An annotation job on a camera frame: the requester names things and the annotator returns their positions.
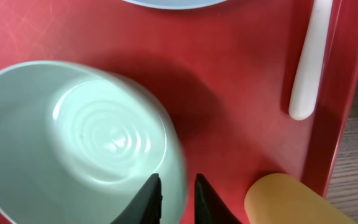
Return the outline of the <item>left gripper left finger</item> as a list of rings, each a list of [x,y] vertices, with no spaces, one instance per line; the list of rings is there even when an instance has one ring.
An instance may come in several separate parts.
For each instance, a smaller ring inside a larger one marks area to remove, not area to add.
[[[162,199],[161,179],[152,174],[111,224],[160,224]]]

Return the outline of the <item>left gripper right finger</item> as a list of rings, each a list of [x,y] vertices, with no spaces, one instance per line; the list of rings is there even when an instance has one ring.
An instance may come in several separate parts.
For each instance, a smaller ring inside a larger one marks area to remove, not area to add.
[[[195,180],[195,224],[242,224],[203,174]]]

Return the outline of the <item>green bowl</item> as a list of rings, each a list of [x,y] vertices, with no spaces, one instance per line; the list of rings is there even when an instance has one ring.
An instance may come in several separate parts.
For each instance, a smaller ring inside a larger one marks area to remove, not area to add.
[[[186,205],[166,109],[130,78],[60,61],[0,70],[0,214],[11,223],[109,223],[152,174],[162,223]]]

